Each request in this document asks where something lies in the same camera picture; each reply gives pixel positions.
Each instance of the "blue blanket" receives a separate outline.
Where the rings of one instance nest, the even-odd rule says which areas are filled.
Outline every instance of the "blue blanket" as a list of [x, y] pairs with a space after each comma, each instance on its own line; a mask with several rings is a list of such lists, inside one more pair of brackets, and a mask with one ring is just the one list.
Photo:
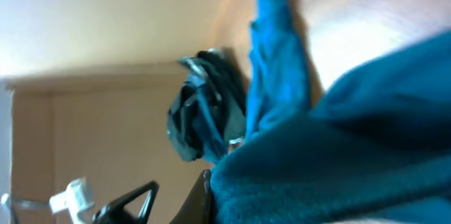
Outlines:
[[216, 222], [449, 223], [451, 32], [350, 71], [309, 109], [288, 2], [257, 3], [247, 143], [212, 170]]

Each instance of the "blue garment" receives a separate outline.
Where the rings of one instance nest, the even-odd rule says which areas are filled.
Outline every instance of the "blue garment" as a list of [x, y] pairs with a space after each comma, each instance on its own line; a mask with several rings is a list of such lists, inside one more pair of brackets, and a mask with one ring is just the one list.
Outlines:
[[213, 170], [217, 223], [449, 223], [451, 32], [362, 65], [309, 111], [287, 0], [258, 0], [247, 143]]

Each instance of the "ceiling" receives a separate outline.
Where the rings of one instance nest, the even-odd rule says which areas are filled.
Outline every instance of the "ceiling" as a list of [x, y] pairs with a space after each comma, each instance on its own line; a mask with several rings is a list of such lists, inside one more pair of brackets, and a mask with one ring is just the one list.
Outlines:
[[155, 63], [209, 47], [221, 0], [0, 0], [0, 76]]

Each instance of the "wall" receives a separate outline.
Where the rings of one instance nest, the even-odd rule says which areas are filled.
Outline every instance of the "wall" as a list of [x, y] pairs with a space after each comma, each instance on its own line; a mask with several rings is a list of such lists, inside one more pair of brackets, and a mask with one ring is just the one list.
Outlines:
[[[0, 80], [0, 194], [11, 193], [12, 95]], [[9, 213], [0, 209], [0, 223], [9, 223]]]
[[210, 48], [221, 0], [0, 0], [0, 75], [172, 61]]
[[[15, 193], [42, 199], [48, 192], [48, 198], [71, 180], [86, 177], [98, 210], [156, 180], [160, 190], [150, 223], [169, 223], [200, 172], [209, 168], [203, 161], [181, 161], [166, 137], [166, 112], [184, 78], [184, 73], [148, 73], [16, 83]], [[42, 155], [47, 158], [41, 163], [35, 160]], [[142, 201], [129, 209], [137, 214]], [[35, 213], [20, 213], [20, 217], [30, 220], [31, 214]], [[28, 222], [54, 221], [46, 217]], [[56, 222], [69, 223], [70, 218], [60, 213]]]

